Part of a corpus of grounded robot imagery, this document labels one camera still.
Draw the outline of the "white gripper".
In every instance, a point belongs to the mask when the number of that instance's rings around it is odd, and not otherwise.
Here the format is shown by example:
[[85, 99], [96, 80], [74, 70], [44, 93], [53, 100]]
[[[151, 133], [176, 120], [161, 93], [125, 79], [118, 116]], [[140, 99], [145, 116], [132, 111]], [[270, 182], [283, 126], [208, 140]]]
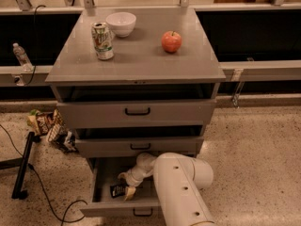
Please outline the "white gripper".
[[129, 201], [134, 197], [136, 187], [139, 186], [148, 176], [149, 174], [145, 170], [137, 167], [133, 167], [127, 172], [122, 172], [119, 174], [118, 179], [126, 180], [127, 184], [129, 185], [125, 188], [125, 201]]

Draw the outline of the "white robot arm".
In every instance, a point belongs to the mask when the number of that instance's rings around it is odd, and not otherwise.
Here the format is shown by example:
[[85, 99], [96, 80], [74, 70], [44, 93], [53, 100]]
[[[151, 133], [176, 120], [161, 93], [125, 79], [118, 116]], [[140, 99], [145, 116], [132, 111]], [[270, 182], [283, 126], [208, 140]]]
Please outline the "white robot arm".
[[214, 179], [204, 160], [179, 153], [159, 156], [141, 153], [134, 167], [119, 174], [128, 188], [138, 187], [152, 176], [166, 226], [216, 226], [199, 191]]

